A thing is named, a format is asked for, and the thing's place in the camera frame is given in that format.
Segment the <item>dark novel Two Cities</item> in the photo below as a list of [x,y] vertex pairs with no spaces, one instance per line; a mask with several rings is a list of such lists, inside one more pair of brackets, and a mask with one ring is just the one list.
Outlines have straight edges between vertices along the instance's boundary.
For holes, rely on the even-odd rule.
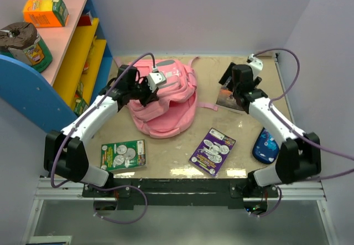
[[246,114],[242,107],[238,106],[236,100],[233,98],[233,92],[227,88],[228,83],[232,81],[232,77],[228,77],[226,82],[221,86],[216,105],[219,108],[236,112],[238,114]]

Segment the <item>pink student backpack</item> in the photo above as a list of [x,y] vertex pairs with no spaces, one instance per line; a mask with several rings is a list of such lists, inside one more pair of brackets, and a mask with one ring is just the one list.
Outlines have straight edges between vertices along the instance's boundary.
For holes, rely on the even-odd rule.
[[188,64],[177,59],[155,61],[158,71],[166,77],[166,83],[157,92],[159,100],[145,107],[138,100],[127,105],[139,131],[156,139],[171,138],[191,126],[198,107],[218,110],[215,104],[197,100],[197,78],[192,68],[197,59]]

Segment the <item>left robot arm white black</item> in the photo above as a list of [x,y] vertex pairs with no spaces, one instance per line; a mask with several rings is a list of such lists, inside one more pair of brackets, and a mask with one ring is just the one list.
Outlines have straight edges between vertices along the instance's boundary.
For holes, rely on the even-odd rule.
[[101,196],[114,192],[113,174],[89,163],[85,146],[112,116],[131,100],[141,105],[157,101],[157,92],[166,77],[157,68],[141,76],[132,65],[122,65],[116,78],[109,80],[93,104],[74,122],[45,137],[44,169],[51,176],[90,184]]

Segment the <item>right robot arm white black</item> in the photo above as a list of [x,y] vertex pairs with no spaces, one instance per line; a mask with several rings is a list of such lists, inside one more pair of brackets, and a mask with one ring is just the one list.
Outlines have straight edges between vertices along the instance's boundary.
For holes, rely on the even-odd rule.
[[233,62],[219,80],[232,91],[237,105],[256,119],[279,147],[274,164],[248,173],[246,189],[254,197],[264,193],[266,186],[291,184],[321,172],[319,137],[315,133],[305,133],[282,115],[268,95],[258,89],[261,80],[251,64]]

